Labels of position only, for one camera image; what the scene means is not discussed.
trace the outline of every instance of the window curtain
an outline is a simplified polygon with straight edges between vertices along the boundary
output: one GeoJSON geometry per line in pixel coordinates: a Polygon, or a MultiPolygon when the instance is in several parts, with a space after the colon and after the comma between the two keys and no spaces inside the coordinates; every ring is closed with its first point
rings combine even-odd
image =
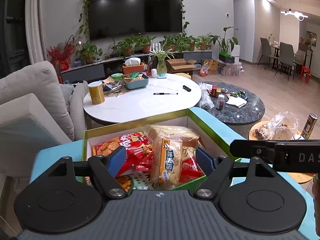
{"type": "Polygon", "coordinates": [[[47,39],[44,32],[43,0],[26,0],[25,23],[30,63],[47,60],[47,39]]]}

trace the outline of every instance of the wooden floor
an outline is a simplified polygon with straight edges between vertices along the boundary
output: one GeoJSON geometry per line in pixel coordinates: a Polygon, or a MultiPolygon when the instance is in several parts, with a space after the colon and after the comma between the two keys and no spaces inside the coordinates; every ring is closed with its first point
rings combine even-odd
{"type": "MultiPolygon", "coordinates": [[[[299,119],[301,131],[310,113],[320,116],[320,84],[310,80],[305,84],[299,81],[295,74],[294,80],[288,75],[281,74],[271,67],[264,70],[264,65],[250,65],[242,63],[244,72],[236,77],[224,77],[221,74],[201,77],[193,74],[193,81],[217,81],[230,83],[250,90],[263,101],[266,112],[262,120],[270,120],[275,114],[283,111],[291,111],[299,119]]],[[[320,139],[320,121],[313,129],[310,139],[320,139]]]]}

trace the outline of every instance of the orange basket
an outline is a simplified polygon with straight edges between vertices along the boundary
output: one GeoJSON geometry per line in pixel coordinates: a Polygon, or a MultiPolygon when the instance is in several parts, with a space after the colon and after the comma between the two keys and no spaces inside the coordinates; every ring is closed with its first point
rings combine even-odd
{"type": "Polygon", "coordinates": [[[144,72],[144,63],[136,66],[123,66],[123,74],[132,74],[133,72],[144,72]]]}

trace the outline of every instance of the white marble tabletop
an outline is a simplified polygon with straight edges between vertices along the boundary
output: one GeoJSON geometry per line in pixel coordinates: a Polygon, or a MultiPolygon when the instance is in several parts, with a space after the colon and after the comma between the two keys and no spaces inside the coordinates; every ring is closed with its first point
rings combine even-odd
{"type": "Polygon", "coordinates": [[[128,122],[157,114],[178,111],[195,106],[201,98],[201,89],[192,80],[167,74],[168,78],[149,77],[145,88],[131,90],[118,97],[108,97],[105,102],[93,105],[90,94],[84,98],[84,110],[93,118],[105,122],[128,122]],[[182,86],[191,88],[185,91],[182,86]],[[153,95],[153,93],[178,93],[178,95],[153,95]]]}

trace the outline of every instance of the beige sofa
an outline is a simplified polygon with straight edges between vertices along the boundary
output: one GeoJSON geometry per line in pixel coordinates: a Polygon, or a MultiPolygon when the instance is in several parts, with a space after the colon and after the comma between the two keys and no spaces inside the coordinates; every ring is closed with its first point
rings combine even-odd
{"type": "Polygon", "coordinates": [[[85,93],[84,84],[77,84],[68,113],[56,72],[47,61],[0,79],[0,173],[29,177],[37,152],[82,139],[85,93]]]}

